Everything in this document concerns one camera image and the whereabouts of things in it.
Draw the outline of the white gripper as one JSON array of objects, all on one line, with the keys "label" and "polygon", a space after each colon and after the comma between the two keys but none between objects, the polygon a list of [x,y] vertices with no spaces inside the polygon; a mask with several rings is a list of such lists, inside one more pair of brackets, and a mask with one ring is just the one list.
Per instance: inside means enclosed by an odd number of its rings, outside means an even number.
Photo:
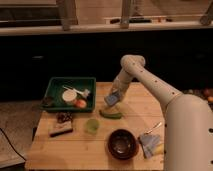
[{"label": "white gripper", "polygon": [[115,94],[120,100],[125,97],[125,86],[123,84],[113,84],[110,90],[111,94]]}]

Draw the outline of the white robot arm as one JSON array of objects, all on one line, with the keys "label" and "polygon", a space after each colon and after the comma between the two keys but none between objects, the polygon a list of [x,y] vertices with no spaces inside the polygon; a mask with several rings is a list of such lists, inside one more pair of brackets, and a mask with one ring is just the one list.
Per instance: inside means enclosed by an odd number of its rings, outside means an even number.
[{"label": "white robot arm", "polygon": [[112,85],[124,98],[136,78],[158,100],[164,116],[164,171],[213,171],[213,111],[145,69],[140,55],[124,55]]}]

